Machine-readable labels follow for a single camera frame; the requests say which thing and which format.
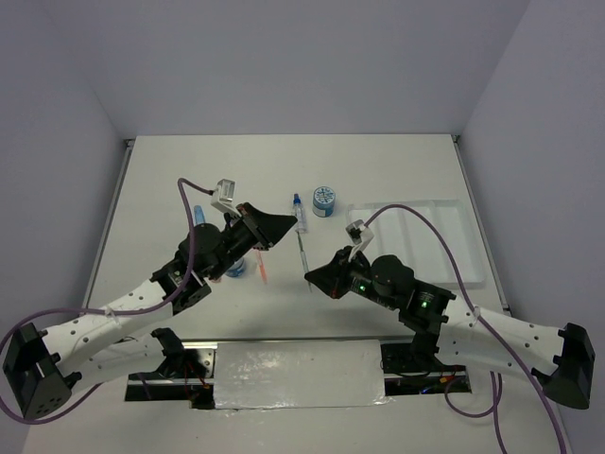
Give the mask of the green highlighter pen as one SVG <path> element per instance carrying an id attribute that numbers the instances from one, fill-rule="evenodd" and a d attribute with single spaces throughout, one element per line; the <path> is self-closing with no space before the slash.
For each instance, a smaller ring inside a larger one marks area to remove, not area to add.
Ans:
<path id="1" fill-rule="evenodd" d="M 304 277 L 309 272 L 309 266 L 308 266 L 308 261 L 307 261 L 307 257 L 306 257 L 306 252 L 305 252 L 304 246 L 303 246 L 302 235 L 300 232 L 297 232 L 297 240 L 298 240 L 298 244 L 299 244 L 299 251 L 300 251 L 300 257 L 301 257 L 301 261 L 302 261 L 302 270 L 303 270 L 303 277 Z M 305 282 L 308 286 L 309 292 L 312 293 L 311 283 L 309 283 L 306 279 L 305 279 Z"/>

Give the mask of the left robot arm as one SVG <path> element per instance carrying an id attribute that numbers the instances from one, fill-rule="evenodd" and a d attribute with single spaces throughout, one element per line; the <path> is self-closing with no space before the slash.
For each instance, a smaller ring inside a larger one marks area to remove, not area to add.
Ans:
<path id="1" fill-rule="evenodd" d="M 39 329 L 30 315 L 1 342 L 2 370 L 23 424 L 55 421 L 68 412 L 74 393 L 91 394 L 100 384 L 135 373 L 178 375 L 189 359 L 180 338 L 158 327 L 196 305 L 250 250 L 274 247 L 297 220 L 270 215 L 245 202 L 227 213 L 226 226 L 190 225 L 175 256 L 140 286 L 99 308 L 76 311 L 75 319 Z"/>

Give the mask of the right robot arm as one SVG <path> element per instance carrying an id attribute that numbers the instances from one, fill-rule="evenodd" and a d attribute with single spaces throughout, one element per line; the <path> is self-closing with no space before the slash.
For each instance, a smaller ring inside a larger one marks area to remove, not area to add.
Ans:
<path id="1" fill-rule="evenodd" d="M 417 279 L 392 254 L 369 261 L 345 247 L 304 278 L 332 299 L 353 292 L 396 312 L 414 333 L 411 359 L 422 370 L 440 363 L 532 376 L 555 403 L 576 410 L 590 406 L 596 354 L 580 325 L 543 326 L 468 307 L 450 290 Z"/>

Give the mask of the orange highlighter pen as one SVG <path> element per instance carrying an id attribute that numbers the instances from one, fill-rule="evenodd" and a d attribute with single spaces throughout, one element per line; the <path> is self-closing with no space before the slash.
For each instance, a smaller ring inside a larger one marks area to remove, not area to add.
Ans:
<path id="1" fill-rule="evenodd" d="M 261 251 L 255 251 L 255 258 L 256 258 L 256 263 L 257 263 L 257 267 L 261 276 L 261 279 L 264 283 L 264 285 L 268 284 L 268 275 L 267 275 L 267 270 L 264 264 L 264 260 L 263 260 L 263 255 L 261 253 Z"/>

